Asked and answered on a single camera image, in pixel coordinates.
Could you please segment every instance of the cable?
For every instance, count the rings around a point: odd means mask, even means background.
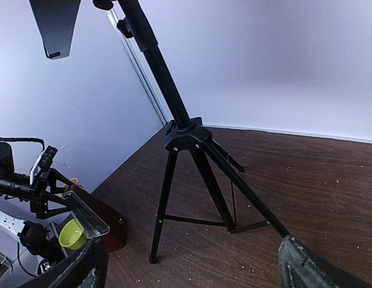
[[[42,150],[44,150],[44,141],[42,139],[39,139],[39,138],[30,138],[30,137],[27,137],[27,138],[3,138],[3,137],[0,137],[0,141],[3,141],[3,142],[36,142],[36,143],[41,143]]]
[[[29,271],[27,271],[25,269],[25,267],[23,267],[22,263],[20,262],[20,259],[19,259],[19,242],[17,242],[17,258],[18,258],[18,263],[19,263],[19,266],[22,268],[22,270],[24,270],[24,272],[28,275],[30,275],[31,277],[37,277],[38,275],[34,275],[34,274],[31,274]]]

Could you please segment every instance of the tripod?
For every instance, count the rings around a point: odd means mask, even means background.
[[[165,127],[165,148],[168,150],[169,156],[167,158],[157,220],[155,222],[154,237],[149,257],[150,263],[154,264],[157,262],[158,246],[165,219],[194,224],[224,226],[229,233],[238,233],[270,225],[282,237],[288,235],[289,232],[287,229],[234,169],[236,168],[240,172],[243,172],[244,168],[214,141],[212,133],[202,125],[201,118],[190,119],[169,69],[158,48],[157,39],[138,1],[118,0],[118,2],[125,13],[125,18],[118,22],[117,28],[126,38],[135,38],[174,117],[174,120],[171,120]],[[104,10],[109,10],[113,7],[113,4],[109,0],[94,0],[93,3],[96,7]],[[177,156],[178,153],[183,150],[190,152],[210,196],[217,207],[222,222],[197,220],[166,214]],[[262,214],[265,218],[264,221],[244,227],[236,226],[207,156]]]

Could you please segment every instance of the black pole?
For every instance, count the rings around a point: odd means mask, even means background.
[[[126,16],[123,20],[124,25],[132,33],[139,49],[143,52],[178,129],[188,128],[191,125],[190,117],[158,48],[157,39],[138,1],[118,0],[118,2]]]

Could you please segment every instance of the yellow cup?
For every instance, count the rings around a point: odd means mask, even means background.
[[[59,244],[71,250],[79,249],[87,242],[83,231],[83,226],[78,220],[70,220],[62,229],[61,234],[59,234]]]

